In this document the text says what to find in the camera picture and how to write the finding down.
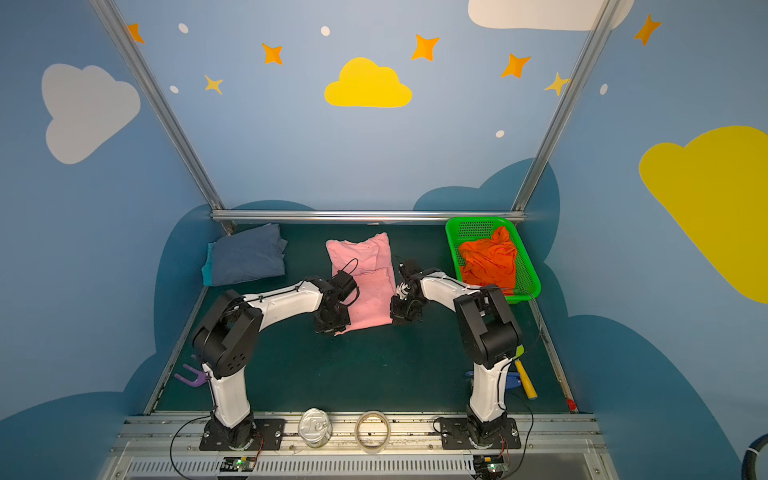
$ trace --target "red object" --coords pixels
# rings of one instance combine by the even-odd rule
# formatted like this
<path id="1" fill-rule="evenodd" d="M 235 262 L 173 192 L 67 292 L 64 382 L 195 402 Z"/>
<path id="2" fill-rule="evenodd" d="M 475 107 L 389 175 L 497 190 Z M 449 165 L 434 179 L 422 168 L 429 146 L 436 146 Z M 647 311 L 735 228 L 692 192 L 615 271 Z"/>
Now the red object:
<path id="1" fill-rule="evenodd" d="M 464 242 L 458 248 L 466 265 L 462 281 L 470 285 L 496 285 L 505 295 L 515 295 L 515 259 L 518 249 L 509 239 L 509 230 L 499 227 L 491 238 Z"/>

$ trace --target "lime green plastic piece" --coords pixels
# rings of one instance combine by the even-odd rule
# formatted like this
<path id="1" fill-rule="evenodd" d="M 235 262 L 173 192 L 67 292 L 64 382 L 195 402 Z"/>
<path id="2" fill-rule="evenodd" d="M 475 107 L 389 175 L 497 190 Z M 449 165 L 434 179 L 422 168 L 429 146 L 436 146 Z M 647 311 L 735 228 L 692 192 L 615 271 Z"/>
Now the lime green plastic piece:
<path id="1" fill-rule="evenodd" d="M 520 240 L 518 229 L 505 218 L 456 217 L 448 220 L 448 223 L 445 224 L 445 233 L 448 235 L 448 245 L 451 247 L 456 278 L 462 279 L 461 267 L 465 263 L 464 258 L 458 253 L 458 248 L 462 243 L 481 238 L 491 238 L 491 235 L 499 227 L 506 227 L 509 230 L 509 237 L 518 248 L 518 256 L 515 259 L 515 288 L 523 289 L 536 298 L 541 293 L 541 281 L 531 264 L 531 259 L 528 258 L 528 252 L 525 251 L 522 240 Z M 506 299 L 507 303 L 519 303 L 530 300 L 531 297 L 521 293 L 519 295 L 507 295 Z"/>

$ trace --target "yellow tool handle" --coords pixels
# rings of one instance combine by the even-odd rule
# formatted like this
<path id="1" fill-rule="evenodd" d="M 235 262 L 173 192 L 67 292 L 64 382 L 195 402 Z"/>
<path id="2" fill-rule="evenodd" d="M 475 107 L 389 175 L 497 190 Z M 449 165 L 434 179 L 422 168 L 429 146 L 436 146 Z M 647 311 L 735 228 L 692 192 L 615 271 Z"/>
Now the yellow tool handle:
<path id="1" fill-rule="evenodd" d="M 525 389 L 525 395 L 528 396 L 529 400 L 536 399 L 538 397 L 538 394 L 536 393 L 536 389 L 533 388 L 533 383 L 531 383 L 531 379 L 528 378 L 528 374 L 525 372 L 525 369 L 523 368 L 523 364 L 520 363 L 520 360 L 515 360 L 515 367 L 517 367 L 518 373 L 520 374 L 520 383 L 523 384 L 523 389 Z"/>

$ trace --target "yellow star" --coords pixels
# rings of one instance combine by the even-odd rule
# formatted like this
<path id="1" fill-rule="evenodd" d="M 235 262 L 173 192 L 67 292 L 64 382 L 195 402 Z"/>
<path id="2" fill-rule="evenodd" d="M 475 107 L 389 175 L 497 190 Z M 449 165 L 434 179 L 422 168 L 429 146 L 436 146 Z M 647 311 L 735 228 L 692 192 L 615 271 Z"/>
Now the yellow star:
<path id="1" fill-rule="evenodd" d="M 134 23 L 133 25 L 126 25 L 128 27 L 128 31 L 131 33 L 131 37 L 134 38 L 135 41 L 139 43 L 144 43 L 144 39 L 139 35 L 139 24 Z"/>
<path id="2" fill-rule="evenodd" d="M 208 80 L 208 86 L 205 87 L 206 90 L 215 90 L 219 92 L 219 95 L 221 95 L 221 90 L 219 90 L 219 83 L 221 83 L 223 80 L 216 80 L 213 81 L 210 78 L 208 78 L 208 75 L 205 76 L 205 79 Z"/>
<path id="3" fill-rule="evenodd" d="M 563 85 L 567 84 L 569 81 L 571 81 L 571 79 L 570 78 L 566 78 L 566 79 L 563 80 L 562 78 L 560 78 L 560 72 L 554 74 L 554 76 L 555 76 L 554 83 L 552 85 L 546 87 L 544 89 L 544 91 L 554 90 L 554 91 L 556 91 L 558 93 L 558 97 L 559 97 L 560 96 L 560 91 L 563 88 Z"/>
<path id="4" fill-rule="evenodd" d="M 432 49 L 435 47 L 435 44 L 437 44 L 437 41 L 439 38 L 422 38 L 421 35 L 416 36 L 416 51 L 413 52 L 413 56 L 411 57 L 411 60 L 416 60 L 417 58 L 426 58 L 429 61 L 432 61 Z"/>
<path id="5" fill-rule="evenodd" d="M 643 25 L 643 28 L 640 29 L 640 31 L 635 35 L 635 38 L 639 38 L 643 41 L 643 46 L 645 46 L 648 43 L 648 39 L 650 38 L 650 34 L 654 33 L 654 30 L 659 28 L 659 25 L 661 25 L 661 22 L 654 22 L 650 19 L 650 15 L 648 15 L 647 20 L 645 21 L 645 25 Z"/>
<path id="6" fill-rule="evenodd" d="M 502 77 L 514 75 L 515 77 L 520 78 L 520 75 L 523 74 L 525 63 L 530 59 L 531 57 L 517 58 L 514 55 L 509 55 L 509 65 L 507 65 L 507 69 L 502 73 Z"/>
<path id="7" fill-rule="evenodd" d="M 261 44 L 264 47 L 264 51 L 266 52 L 266 58 L 264 58 L 264 64 L 275 62 L 278 65 L 282 65 L 283 61 L 280 60 L 280 50 L 283 50 L 283 47 L 267 47 L 266 44 Z"/>

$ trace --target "tin can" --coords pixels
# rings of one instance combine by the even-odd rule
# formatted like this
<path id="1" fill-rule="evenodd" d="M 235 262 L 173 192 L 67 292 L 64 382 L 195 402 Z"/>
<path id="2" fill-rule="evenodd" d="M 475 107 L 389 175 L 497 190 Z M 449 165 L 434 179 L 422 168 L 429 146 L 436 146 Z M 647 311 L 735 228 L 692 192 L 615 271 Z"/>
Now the tin can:
<path id="1" fill-rule="evenodd" d="M 309 409 L 301 415 L 299 436 L 313 449 L 328 443 L 332 433 L 331 420 L 323 410 Z"/>

